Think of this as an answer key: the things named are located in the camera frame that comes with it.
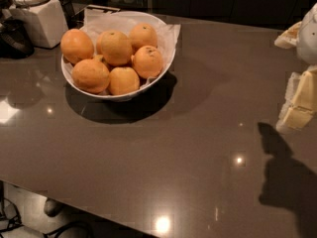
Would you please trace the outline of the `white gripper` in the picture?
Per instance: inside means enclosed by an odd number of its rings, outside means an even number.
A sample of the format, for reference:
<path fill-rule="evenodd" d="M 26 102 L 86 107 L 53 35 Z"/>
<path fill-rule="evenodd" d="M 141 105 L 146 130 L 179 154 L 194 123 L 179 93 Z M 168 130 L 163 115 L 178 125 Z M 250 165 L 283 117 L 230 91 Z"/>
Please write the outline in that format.
<path fill-rule="evenodd" d="M 299 21 L 280 34 L 274 44 L 282 49 L 296 47 L 298 56 L 308 64 L 317 63 L 317 3 Z M 276 123 L 278 132 L 303 129 L 317 114 L 317 65 L 304 72 L 293 72 L 285 91 Z"/>

